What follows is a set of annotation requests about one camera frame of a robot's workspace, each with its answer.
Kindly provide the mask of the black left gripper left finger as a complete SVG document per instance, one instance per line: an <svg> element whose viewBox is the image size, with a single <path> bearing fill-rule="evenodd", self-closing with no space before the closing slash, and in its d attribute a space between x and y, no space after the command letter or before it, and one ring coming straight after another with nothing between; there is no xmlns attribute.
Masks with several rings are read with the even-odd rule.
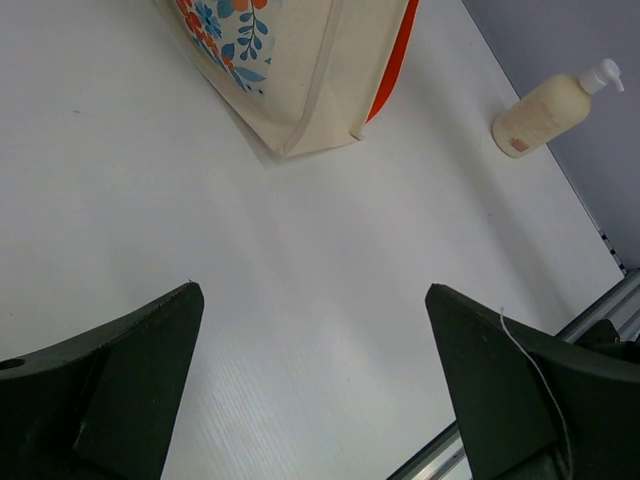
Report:
<svg viewBox="0 0 640 480"><path fill-rule="evenodd" d="M204 312L195 282L1 363L4 479L158 479Z"/></svg>

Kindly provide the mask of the beige canvas tote bag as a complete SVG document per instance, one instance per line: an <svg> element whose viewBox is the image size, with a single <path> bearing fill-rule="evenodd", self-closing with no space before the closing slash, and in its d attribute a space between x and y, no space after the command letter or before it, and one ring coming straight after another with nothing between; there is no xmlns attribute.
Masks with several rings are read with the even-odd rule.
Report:
<svg viewBox="0 0 640 480"><path fill-rule="evenodd" d="M359 141L398 80L416 1L159 1L176 40L280 157Z"/></svg>

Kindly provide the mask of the cream pump lotion bottle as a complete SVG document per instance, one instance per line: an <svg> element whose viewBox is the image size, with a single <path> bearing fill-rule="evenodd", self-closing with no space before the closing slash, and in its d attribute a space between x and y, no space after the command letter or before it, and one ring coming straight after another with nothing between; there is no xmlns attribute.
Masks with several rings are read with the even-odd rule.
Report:
<svg viewBox="0 0 640 480"><path fill-rule="evenodd" d="M584 121L592 97L609 84L624 90L621 70L611 59L579 76L554 75L494 120L493 140L511 158L527 155Z"/></svg>

